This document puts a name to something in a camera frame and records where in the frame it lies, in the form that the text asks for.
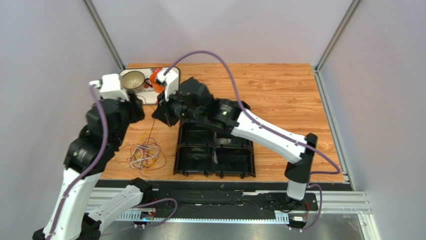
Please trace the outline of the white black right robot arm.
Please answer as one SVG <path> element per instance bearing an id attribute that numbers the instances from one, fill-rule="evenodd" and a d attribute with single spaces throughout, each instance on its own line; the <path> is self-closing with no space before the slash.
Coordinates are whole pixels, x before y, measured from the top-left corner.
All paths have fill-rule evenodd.
<path id="1" fill-rule="evenodd" d="M 154 119 L 169 127 L 178 121 L 199 123 L 216 133 L 246 139 L 279 154 L 287 160 L 284 211 L 305 206 L 316 135 L 291 133 L 256 116 L 241 101 L 214 98 L 207 86 L 193 77 L 180 83 L 177 79 L 156 76 L 154 82 L 164 88 L 157 96 Z"/>

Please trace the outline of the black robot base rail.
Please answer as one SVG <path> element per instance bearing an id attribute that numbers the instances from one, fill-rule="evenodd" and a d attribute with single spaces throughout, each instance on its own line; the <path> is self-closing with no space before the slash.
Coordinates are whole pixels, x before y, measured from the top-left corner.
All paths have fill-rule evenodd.
<path id="1" fill-rule="evenodd" d="M 173 219 L 213 220 L 273 220 L 276 213 L 314 213 L 319 209 L 319 197 L 306 193 L 301 203 L 286 196 L 285 182 L 246 181 L 164 181 L 150 180 L 153 190 L 150 200 L 167 199 L 155 209 L 158 218 L 174 210 Z"/>

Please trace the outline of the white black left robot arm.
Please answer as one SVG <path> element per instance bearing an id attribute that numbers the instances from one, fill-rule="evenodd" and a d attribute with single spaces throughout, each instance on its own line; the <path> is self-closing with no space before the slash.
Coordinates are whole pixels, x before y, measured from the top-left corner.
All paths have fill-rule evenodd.
<path id="1" fill-rule="evenodd" d="M 47 225 L 33 233 L 34 240 L 98 240 L 124 212 L 152 200 L 152 185 L 135 178 L 112 199 L 87 210 L 92 191 L 122 145 L 129 125 L 144 116 L 143 103 L 133 92 L 128 100 L 101 98 L 95 102 L 86 113 L 87 124 L 66 153 L 54 212 Z"/>

